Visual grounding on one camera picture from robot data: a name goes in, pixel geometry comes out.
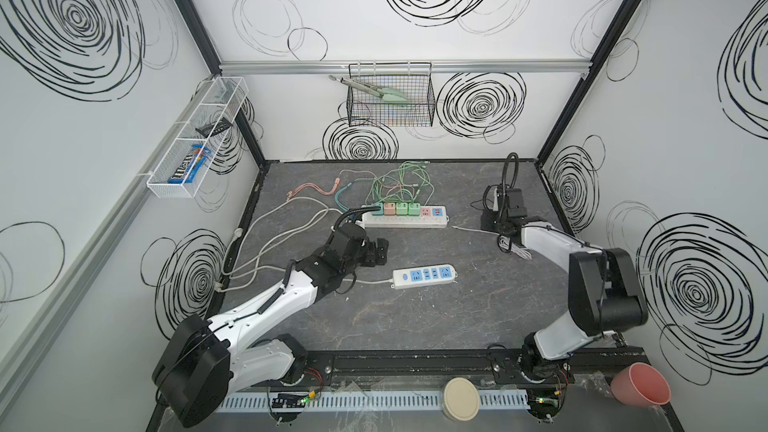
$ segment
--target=white cable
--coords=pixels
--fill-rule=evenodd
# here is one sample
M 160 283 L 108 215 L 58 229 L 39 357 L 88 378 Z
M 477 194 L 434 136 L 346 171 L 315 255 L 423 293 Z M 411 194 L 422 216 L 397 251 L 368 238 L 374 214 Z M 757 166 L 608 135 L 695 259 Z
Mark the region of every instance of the white cable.
M 468 232 L 482 232 L 484 234 L 500 235 L 500 234 L 497 234 L 496 232 L 480 230 L 479 228 L 466 228 L 466 227 L 459 227 L 459 226 L 451 226 L 451 227 L 457 228 L 458 230 L 466 230 Z M 520 258 L 524 258 L 525 260 L 530 260 L 533 257 L 533 255 L 531 255 L 530 252 L 528 252 L 527 250 L 521 249 L 520 247 L 517 246 L 517 244 L 515 244 L 514 242 L 511 242 L 509 240 L 509 237 L 507 237 L 506 235 L 502 235 L 501 238 L 498 240 L 498 242 L 499 242 L 499 245 L 506 248 L 513 254 L 516 254 Z
M 351 281 L 352 281 L 352 279 L 350 279 L 350 278 L 343 278 L 342 279 L 342 282 L 351 282 Z M 382 281 L 372 281 L 372 282 L 371 281 L 361 281 L 361 280 L 357 280 L 356 281 L 357 284 L 366 284 L 366 285 L 391 284 L 392 282 L 394 282 L 394 280 L 391 279 L 391 278 L 388 278 L 388 279 L 385 279 L 385 280 L 382 280 Z
M 266 242 L 266 243 L 265 243 L 265 244 L 262 246 L 261 250 L 259 250 L 259 253 L 258 253 L 258 254 L 257 254 L 257 255 L 256 255 L 254 258 L 252 258 L 251 260 L 249 260 L 249 261 L 248 261 L 248 262 L 246 262 L 245 264 L 242 264 L 242 265 L 241 265 L 241 266 L 239 266 L 238 268 L 236 268 L 236 269 L 233 269 L 233 270 L 232 270 L 232 271 L 229 273 L 229 274 L 233 274 L 233 273 L 235 273 L 235 271 L 238 271 L 238 270 L 240 270 L 240 269 L 244 268 L 245 266 L 247 266 L 248 264 L 251 264 L 252 262 L 254 262 L 254 261 L 255 261 L 255 262 L 256 262 L 256 264 L 254 265 L 254 269 L 253 269 L 253 270 L 251 270 L 251 271 L 249 271 L 249 272 L 246 272 L 246 273 L 244 273 L 244 274 L 240 274 L 240 275 L 233 275 L 233 276 L 231 277 L 231 279 L 232 279 L 232 280 L 234 280 L 234 279 L 236 279 L 236 278 L 245 277 L 246 275 L 248 275 L 248 274 L 251 274 L 251 277 L 250 277 L 250 280 L 248 281 L 248 283 L 245 283 L 245 284 L 242 284 L 242 285 L 237 285 L 237 286 L 235 286 L 235 287 L 228 287 L 228 288 L 221 288 L 221 287 L 219 286 L 219 287 L 216 287 L 216 290 L 217 290 L 218 292 L 228 292 L 228 291 L 238 290 L 238 289 L 242 289 L 242 288 L 248 287 L 249 285 L 253 284 L 253 283 L 254 283 L 254 280 L 256 279 L 256 274 L 257 274 L 257 273 L 258 273 L 258 271 L 261 269 L 261 267 L 259 266 L 259 261 L 261 260 L 261 256 L 262 256 L 263 254 L 266 254 L 268 251 L 272 250 L 274 247 L 276 247 L 276 246 L 278 246 L 278 245 L 282 244 L 284 241 L 286 241 L 286 240 L 288 240 L 289 238 L 293 237 L 293 235 L 296 235 L 296 234 L 299 234 L 299 233 L 301 233 L 301 232 L 304 232 L 305 230 L 307 230 L 307 229 L 311 228 L 312 226 L 314 226 L 315 224 L 319 223 L 319 222 L 320 222 L 320 221 L 321 221 L 321 220 L 322 220 L 322 219 L 323 219 L 325 216 L 327 216 L 327 215 L 328 215 L 328 212 L 330 212 L 330 211 L 334 211 L 334 212 L 338 212 L 339 214 L 341 214 L 341 211 L 340 211 L 338 208 L 330 208 L 330 207 L 328 207 L 327 205 L 323 204 L 321 201 L 317 200 L 316 198 L 313 198 L 313 197 L 305 197 L 305 196 L 301 196 L 301 197 L 294 197 L 294 198 L 291 198 L 291 199 L 289 199 L 289 200 L 286 200 L 284 203 L 282 203 L 282 204 L 280 204 L 279 206 L 277 206 L 277 207 L 273 208 L 272 210 L 270 210 L 269 212 L 267 212 L 267 213 L 266 213 L 266 214 L 264 214 L 263 216 L 260 216 L 260 217 L 258 217 L 258 218 L 257 218 L 257 219 L 254 221 L 254 223 L 252 223 L 252 224 L 250 225 L 250 227 L 248 227 L 248 232 L 246 232 L 245 236 L 243 237 L 243 241 L 240 243 L 240 246 L 242 247 L 242 245 L 243 245 L 243 243 L 245 242 L 245 239 L 247 238 L 248 234 L 250 233 L 250 231 L 251 231 L 251 230 L 253 230 L 253 228 L 254 228 L 255 224 L 256 224 L 256 223 L 257 223 L 259 220 L 261 220 L 262 218 L 264 218 L 264 217 L 268 216 L 269 214 L 272 214 L 272 213 L 274 213 L 275 211 L 277 211 L 277 210 L 279 210 L 280 208 L 282 208 L 282 207 L 283 207 L 285 204 L 287 204 L 288 202 L 292 202 L 292 201 L 294 201 L 294 200 L 311 200 L 311 201 L 313 201 L 313 202 L 317 202 L 318 204 L 322 205 L 322 206 L 323 206 L 323 209 L 322 209 L 322 210 L 320 210 L 320 211 L 318 211 L 318 212 L 317 212 L 317 213 L 316 213 L 314 216 L 312 216 L 312 218 L 310 219 L 310 221 L 309 221 L 308 223 L 304 224 L 303 226 L 300 226 L 300 227 L 296 227 L 296 228 L 292 228 L 291 230 L 286 230 L 286 231 L 284 231 L 284 232 L 281 232 L 280 234 L 278 234 L 278 235 L 275 235 L 274 237 L 272 237 L 270 240 L 268 240 L 268 241 L 267 241 L 267 242 Z M 277 244 L 275 244 L 275 245 L 272 245 L 271 247 L 269 246 L 269 245 L 270 245 L 270 244 L 271 244 L 273 241 L 277 240 L 278 238 L 282 237 L 283 235 L 287 235 L 287 236 L 286 236 L 286 237 L 285 237 L 283 240 L 281 240 L 280 242 L 278 242 Z

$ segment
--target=pink cup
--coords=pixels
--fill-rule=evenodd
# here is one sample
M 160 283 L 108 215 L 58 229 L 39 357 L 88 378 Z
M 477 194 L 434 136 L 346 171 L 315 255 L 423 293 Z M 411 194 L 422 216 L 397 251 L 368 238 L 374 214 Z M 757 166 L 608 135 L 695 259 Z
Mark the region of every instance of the pink cup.
M 610 382 L 610 391 L 622 404 L 636 407 L 664 405 L 672 398 L 670 386 L 661 372 L 642 362 L 635 362 L 616 374 Z

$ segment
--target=white power strip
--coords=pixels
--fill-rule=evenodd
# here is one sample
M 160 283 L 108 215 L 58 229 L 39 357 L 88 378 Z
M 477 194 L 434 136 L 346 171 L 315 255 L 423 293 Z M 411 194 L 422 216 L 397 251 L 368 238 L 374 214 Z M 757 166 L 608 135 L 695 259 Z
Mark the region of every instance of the white power strip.
M 370 212 L 362 215 L 364 228 L 445 228 L 448 215 L 445 206 L 421 206 L 420 216 L 374 216 Z
M 429 265 L 427 267 L 398 268 L 392 271 L 392 287 L 424 287 L 426 285 L 450 284 L 456 279 L 453 265 Z

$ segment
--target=metal rail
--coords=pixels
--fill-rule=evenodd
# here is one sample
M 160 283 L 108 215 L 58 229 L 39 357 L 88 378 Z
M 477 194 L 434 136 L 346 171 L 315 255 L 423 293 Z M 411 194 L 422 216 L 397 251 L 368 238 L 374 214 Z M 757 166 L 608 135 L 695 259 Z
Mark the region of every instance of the metal rail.
M 545 60 L 323 60 L 323 61 L 236 61 L 222 62 L 221 72 L 228 76 L 278 74 L 347 74 L 348 67 L 360 62 L 367 68 L 376 64 L 376 73 L 408 73 L 418 64 L 431 63 L 432 73 L 461 72 L 578 72 L 589 73 L 588 59 Z

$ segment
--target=gray tabletop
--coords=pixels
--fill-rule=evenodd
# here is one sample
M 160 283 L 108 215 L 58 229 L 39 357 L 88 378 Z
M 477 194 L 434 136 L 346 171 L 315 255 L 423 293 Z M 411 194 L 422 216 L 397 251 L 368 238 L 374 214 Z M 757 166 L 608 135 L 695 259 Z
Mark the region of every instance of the gray tabletop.
M 342 169 L 383 174 L 397 167 L 397 163 L 274 164 L 266 175 L 254 218 L 283 203 L 288 191 L 304 182 L 330 190 Z M 379 280 L 391 278 L 395 268 L 449 263 L 456 268 L 456 283 L 399 291 L 388 284 L 357 284 L 348 294 L 329 294 L 294 314 L 265 337 L 289 333 L 309 350 L 484 348 L 493 342 L 519 347 L 526 334 L 549 325 L 565 311 L 566 272 L 535 252 L 531 260 L 502 253 L 494 235 L 450 227 L 478 228 L 481 213 L 470 202 L 478 200 L 487 185 L 501 181 L 502 164 L 438 162 L 427 167 L 435 186 L 429 203 L 447 208 L 448 227 L 370 229 L 371 238 L 389 240 L 389 261 L 385 266 L 358 268 L 358 276 L 361 280 Z M 340 187 L 365 176 L 344 172 Z M 365 204 L 370 184 L 355 182 L 342 194 L 342 203 L 348 207 Z M 531 162 L 521 163 L 517 187 L 523 190 L 529 215 L 542 216 L 561 227 Z M 336 206 L 332 196 L 323 196 L 313 189 L 306 188 L 301 195 Z M 257 254 L 265 241 L 302 226 L 319 210 L 321 206 L 314 202 L 294 201 L 265 217 L 245 241 L 238 264 Z M 327 239 L 337 217 L 337 213 L 330 212 L 314 228 L 264 254 L 262 264 L 284 267 L 289 259 L 312 253 Z M 260 271 L 247 288 L 226 293 L 222 311 L 281 279 L 280 272 Z M 232 285 L 245 282 L 247 278 L 242 278 Z

